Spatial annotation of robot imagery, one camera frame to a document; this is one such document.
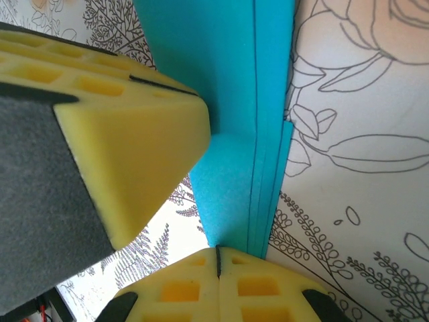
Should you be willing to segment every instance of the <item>yellow foam grid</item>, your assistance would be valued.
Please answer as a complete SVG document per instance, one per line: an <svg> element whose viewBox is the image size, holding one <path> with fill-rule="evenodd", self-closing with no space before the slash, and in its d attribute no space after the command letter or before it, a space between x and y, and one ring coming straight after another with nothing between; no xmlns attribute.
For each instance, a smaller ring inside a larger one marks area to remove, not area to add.
<svg viewBox="0 0 429 322"><path fill-rule="evenodd" d="M124 56L0 31L0 82L74 95L54 111L115 249L135 238L208 148L206 105Z"/></svg>
<svg viewBox="0 0 429 322"><path fill-rule="evenodd" d="M137 302L127 322L319 322L302 291L326 291L275 264L221 248L201 250L128 286Z"/></svg>

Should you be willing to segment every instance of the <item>floral wallpaper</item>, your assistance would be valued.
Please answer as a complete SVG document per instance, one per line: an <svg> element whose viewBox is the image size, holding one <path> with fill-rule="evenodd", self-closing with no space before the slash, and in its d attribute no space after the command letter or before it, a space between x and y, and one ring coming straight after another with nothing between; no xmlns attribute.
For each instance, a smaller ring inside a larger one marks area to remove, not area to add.
<svg viewBox="0 0 429 322"><path fill-rule="evenodd" d="M429 321L429 2L296 3L267 259L352 321Z"/></svg>
<svg viewBox="0 0 429 322"><path fill-rule="evenodd" d="M155 68L130 0L0 0L0 20ZM429 2L297 0L295 125L267 260L352 321L429 321ZM77 321L207 247L188 177L127 248L58 285Z"/></svg>

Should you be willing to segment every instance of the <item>red wire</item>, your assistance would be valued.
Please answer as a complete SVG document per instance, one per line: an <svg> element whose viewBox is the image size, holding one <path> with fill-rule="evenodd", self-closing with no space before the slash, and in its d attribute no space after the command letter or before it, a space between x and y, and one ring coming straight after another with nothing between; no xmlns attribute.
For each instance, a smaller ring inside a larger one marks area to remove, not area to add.
<svg viewBox="0 0 429 322"><path fill-rule="evenodd" d="M40 313L42 314L42 322L46 322L45 306L40 306Z"/></svg>

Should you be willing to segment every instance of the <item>gray felt surface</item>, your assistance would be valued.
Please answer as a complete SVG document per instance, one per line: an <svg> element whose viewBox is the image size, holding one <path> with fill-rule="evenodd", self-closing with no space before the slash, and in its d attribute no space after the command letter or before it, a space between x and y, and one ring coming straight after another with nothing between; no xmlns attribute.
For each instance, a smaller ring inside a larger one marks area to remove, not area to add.
<svg viewBox="0 0 429 322"><path fill-rule="evenodd" d="M0 95L2 315L113 249L51 108L61 95L1 83Z"/></svg>

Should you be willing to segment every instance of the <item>fern leaf pattern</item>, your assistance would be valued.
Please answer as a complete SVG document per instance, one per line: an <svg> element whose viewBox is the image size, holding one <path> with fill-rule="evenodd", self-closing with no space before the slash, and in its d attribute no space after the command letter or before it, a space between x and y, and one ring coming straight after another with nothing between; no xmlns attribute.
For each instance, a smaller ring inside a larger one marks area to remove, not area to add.
<svg viewBox="0 0 429 322"><path fill-rule="evenodd" d="M163 234L152 249L147 236L149 231L144 229L130 245L118 252L119 262L115 267L118 288L123 288L167 266L169 232L166 224Z"/></svg>
<svg viewBox="0 0 429 322"><path fill-rule="evenodd" d="M185 176L177 188L174 189L173 193L168 197L168 201L181 207L176 210L178 215L183 217L197 217L198 225L196 228L199 232L205 233L200 220L200 214L196 207L195 196L192 192L192 184L189 175Z"/></svg>

